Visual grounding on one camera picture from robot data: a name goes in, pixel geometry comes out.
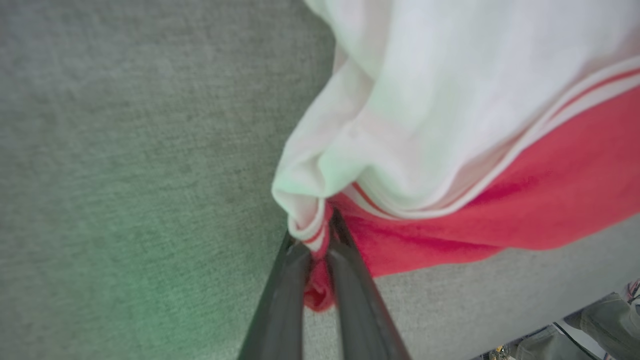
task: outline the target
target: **red stripe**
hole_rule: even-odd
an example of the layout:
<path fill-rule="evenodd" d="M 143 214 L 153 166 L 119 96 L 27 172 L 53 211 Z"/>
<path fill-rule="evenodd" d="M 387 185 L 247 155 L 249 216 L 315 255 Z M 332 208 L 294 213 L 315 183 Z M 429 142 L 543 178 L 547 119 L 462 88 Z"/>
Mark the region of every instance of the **red stripe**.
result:
<path fill-rule="evenodd" d="M 360 185 L 358 183 L 353 183 L 353 188 L 360 194 L 360 196 L 362 196 L 362 198 L 369 204 L 371 205 L 372 208 L 378 210 L 379 212 L 385 214 L 386 216 L 392 217 L 392 218 L 397 218 L 394 215 L 391 215 L 390 213 L 387 213 L 386 211 L 382 210 L 378 205 L 376 205 L 375 202 L 373 202 L 373 200 L 371 200 L 371 198 L 369 198 L 369 196 L 367 195 L 367 193 L 364 192 L 364 190 L 362 190 L 362 188 L 360 187 Z"/>
<path fill-rule="evenodd" d="M 613 83 L 614 81 L 618 81 L 624 78 L 629 78 L 633 75 L 637 75 L 640 74 L 640 69 L 635 69 L 635 70 L 629 70 L 627 72 L 623 72 L 622 74 L 618 74 L 616 76 L 613 76 L 609 79 L 605 79 L 602 80 L 599 83 L 596 83 L 594 85 L 591 85 L 590 87 L 586 88 L 584 91 L 582 91 L 581 93 L 579 93 L 578 95 L 576 95 L 573 99 L 567 101 L 564 105 L 562 105 L 554 114 L 553 116 L 551 116 L 551 118 L 556 117 L 556 115 L 558 115 L 561 111 L 563 111 L 564 109 L 566 109 L 567 107 L 569 107 L 569 105 L 575 103 L 576 101 L 580 100 L 580 98 L 584 97 L 586 94 L 592 92 L 593 90 L 596 90 L 597 88 L 603 87 L 605 85 L 608 85 L 610 83 Z"/>
<path fill-rule="evenodd" d="M 322 224 L 322 226 L 318 229 L 318 231 L 316 231 L 316 233 L 313 236 L 311 236 L 311 238 L 302 240 L 302 243 L 309 244 L 314 242 L 318 238 L 318 236 L 320 236 L 320 233 L 322 232 L 323 228 L 324 228 L 324 224 Z"/>

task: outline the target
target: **cable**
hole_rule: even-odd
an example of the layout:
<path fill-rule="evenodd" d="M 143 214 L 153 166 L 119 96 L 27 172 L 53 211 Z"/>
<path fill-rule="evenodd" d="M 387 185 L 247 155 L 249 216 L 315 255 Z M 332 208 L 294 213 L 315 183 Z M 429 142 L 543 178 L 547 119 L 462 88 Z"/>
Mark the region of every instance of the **cable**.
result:
<path fill-rule="evenodd" d="M 640 295 L 636 295 L 636 297 L 632 297 L 631 299 L 629 299 L 629 301 L 627 301 L 627 304 L 631 305 L 631 303 L 636 301 L 637 299 L 640 299 Z"/>
<path fill-rule="evenodd" d="M 588 357 L 592 358 L 593 360 L 600 360 L 599 358 L 595 357 L 589 350 L 585 349 L 582 345 L 578 344 L 578 341 L 575 341 L 571 335 L 569 335 L 568 332 L 566 332 L 560 325 L 558 325 L 557 322 L 554 322 L 554 325 L 560 329 L 560 331 L 563 332 L 564 335 L 566 335 L 567 338 L 569 338 L 569 340 L 571 340 L 572 343 L 575 344 L 575 346 L 577 346 L 580 350 L 582 350 L 585 354 L 587 354 Z"/>

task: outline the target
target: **person's leg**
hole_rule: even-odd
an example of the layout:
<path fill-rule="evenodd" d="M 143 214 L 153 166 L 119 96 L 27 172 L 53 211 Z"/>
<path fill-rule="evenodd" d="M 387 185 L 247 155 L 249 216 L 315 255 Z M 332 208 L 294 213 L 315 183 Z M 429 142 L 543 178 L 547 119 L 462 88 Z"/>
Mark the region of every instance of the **person's leg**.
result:
<path fill-rule="evenodd" d="M 516 360 L 593 360 L 550 325 L 522 340 L 513 356 Z"/>
<path fill-rule="evenodd" d="M 640 359 L 640 315 L 612 293 L 565 321 L 591 336 L 616 360 Z"/>

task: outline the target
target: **gray fabric surface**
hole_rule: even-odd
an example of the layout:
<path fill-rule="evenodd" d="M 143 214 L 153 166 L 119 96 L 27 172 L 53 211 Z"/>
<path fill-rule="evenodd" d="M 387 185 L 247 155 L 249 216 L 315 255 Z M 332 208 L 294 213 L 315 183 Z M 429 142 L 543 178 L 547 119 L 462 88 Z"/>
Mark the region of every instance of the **gray fabric surface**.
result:
<path fill-rule="evenodd" d="M 0 359 L 232 359 L 332 52 L 300 0 L 0 0 Z M 466 360 L 637 277 L 638 227 L 378 284 L 416 359 Z"/>

